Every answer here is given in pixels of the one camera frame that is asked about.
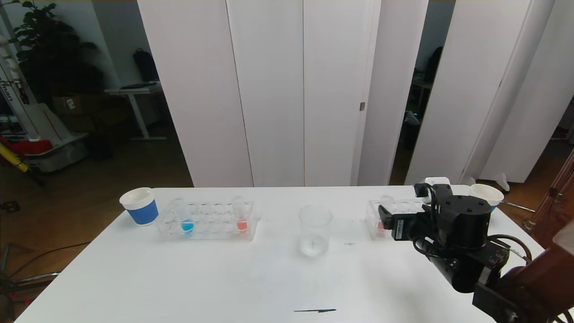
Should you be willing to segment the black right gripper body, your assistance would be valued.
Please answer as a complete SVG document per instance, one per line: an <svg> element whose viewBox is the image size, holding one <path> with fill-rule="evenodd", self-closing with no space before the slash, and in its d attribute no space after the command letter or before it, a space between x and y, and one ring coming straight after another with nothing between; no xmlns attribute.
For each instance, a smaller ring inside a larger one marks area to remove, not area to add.
<svg viewBox="0 0 574 323"><path fill-rule="evenodd" d="M428 236L432 230L430 206L423 204L405 213L392 216L391 236L395 241L414 241L415 238Z"/></svg>

